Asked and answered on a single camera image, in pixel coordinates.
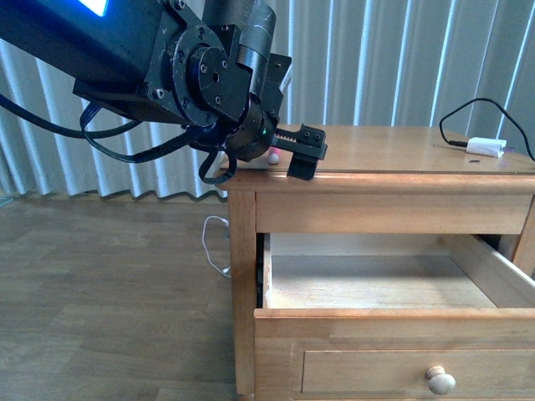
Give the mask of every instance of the black metal bracket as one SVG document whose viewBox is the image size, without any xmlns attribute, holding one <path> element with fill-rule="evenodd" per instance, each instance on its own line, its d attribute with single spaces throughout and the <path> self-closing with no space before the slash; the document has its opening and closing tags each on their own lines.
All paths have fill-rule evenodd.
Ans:
<svg viewBox="0 0 535 401">
<path fill-rule="evenodd" d="M 316 172 L 318 161 L 325 159 L 327 153 L 325 131 L 304 124 L 297 132 L 277 129 L 272 146 L 293 152 L 288 176 L 300 180 L 311 180 Z"/>
</svg>

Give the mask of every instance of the blue display screen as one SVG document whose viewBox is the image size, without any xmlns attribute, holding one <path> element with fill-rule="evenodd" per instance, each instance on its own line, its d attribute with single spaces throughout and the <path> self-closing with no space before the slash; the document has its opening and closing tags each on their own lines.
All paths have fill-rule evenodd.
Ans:
<svg viewBox="0 0 535 401">
<path fill-rule="evenodd" d="M 108 0 L 79 0 L 85 7 L 97 14 L 99 17 L 103 17 L 106 14 L 106 8 L 108 7 Z"/>
</svg>

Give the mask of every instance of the wooden drawer knob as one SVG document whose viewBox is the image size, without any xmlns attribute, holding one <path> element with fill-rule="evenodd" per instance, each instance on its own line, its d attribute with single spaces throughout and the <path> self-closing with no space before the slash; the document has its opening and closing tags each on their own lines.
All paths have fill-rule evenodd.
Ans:
<svg viewBox="0 0 535 401">
<path fill-rule="evenodd" d="M 433 366 L 427 369 L 425 378 L 429 380 L 429 390 L 433 394 L 446 395 L 455 388 L 455 379 L 442 366 Z"/>
</svg>

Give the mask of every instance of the nightstand top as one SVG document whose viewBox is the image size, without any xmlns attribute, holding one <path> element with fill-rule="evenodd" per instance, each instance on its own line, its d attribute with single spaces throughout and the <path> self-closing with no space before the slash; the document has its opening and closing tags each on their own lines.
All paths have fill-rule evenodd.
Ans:
<svg viewBox="0 0 535 401">
<path fill-rule="evenodd" d="M 329 146 L 325 160 L 318 163 L 318 171 L 535 175 L 535 162 L 524 155 L 509 153 L 499 159 L 470 155 L 464 148 L 446 144 L 437 128 L 315 127 L 327 133 L 326 143 Z M 298 126 L 290 125 L 284 129 L 297 130 Z M 446 132 L 446 137 L 466 140 L 466 137 L 452 132 Z M 289 152 L 281 151 L 279 165 L 268 165 L 265 155 L 240 164 L 240 168 L 287 170 L 291 157 Z"/>
<path fill-rule="evenodd" d="M 437 128 L 363 127 L 315 125 L 327 133 L 329 146 L 325 160 L 319 161 L 312 181 L 286 177 L 292 155 L 281 151 L 278 165 L 268 164 L 265 154 L 250 163 L 238 164 L 236 176 L 222 189 L 270 186 L 297 189 L 387 185 L 392 190 L 411 185 L 420 190 L 448 185 L 481 192 L 515 191 L 535 193 L 535 162 L 528 157 L 506 153 L 501 158 L 471 155 L 466 149 L 449 146 Z M 298 130 L 297 125 L 282 126 Z M 466 137 L 446 132 L 448 139 Z"/>
</svg>

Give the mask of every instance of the bolt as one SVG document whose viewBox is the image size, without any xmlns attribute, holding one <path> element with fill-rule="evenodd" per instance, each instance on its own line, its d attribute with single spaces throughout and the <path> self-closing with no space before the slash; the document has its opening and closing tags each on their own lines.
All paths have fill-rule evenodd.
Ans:
<svg viewBox="0 0 535 401">
<path fill-rule="evenodd" d="M 154 99 L 163 99 L 166 95 L 166 92 L 162 88 L 156 88 L 152 91 L 152 96 Z"/>
<path fill-rule="evenodd" d="M 186 4 L 182 0 L 172 0 L 171 4 L 173 5 L 173 7 L 178 8 L 179 10 L 182 10 L 186 6 Z"/>
</svg>

